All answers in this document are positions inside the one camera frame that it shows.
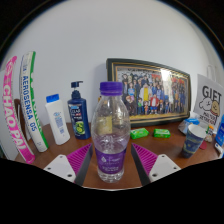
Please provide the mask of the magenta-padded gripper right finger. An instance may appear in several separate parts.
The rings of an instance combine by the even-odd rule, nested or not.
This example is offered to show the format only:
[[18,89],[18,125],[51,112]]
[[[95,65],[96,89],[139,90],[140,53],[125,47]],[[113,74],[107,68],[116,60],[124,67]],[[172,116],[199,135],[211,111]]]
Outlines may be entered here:
[[166,154],[156,155],[137,144],[131,145],[131,154],[143,186],[180,170]]

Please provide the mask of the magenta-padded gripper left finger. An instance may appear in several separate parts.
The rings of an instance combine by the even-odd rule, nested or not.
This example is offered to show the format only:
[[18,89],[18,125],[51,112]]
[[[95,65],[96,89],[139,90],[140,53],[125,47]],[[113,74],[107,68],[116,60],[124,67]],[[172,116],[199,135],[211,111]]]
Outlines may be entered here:
[[67,156],[58,155],[44,170],[82,186],[92,154],[92,144],[87,144]]

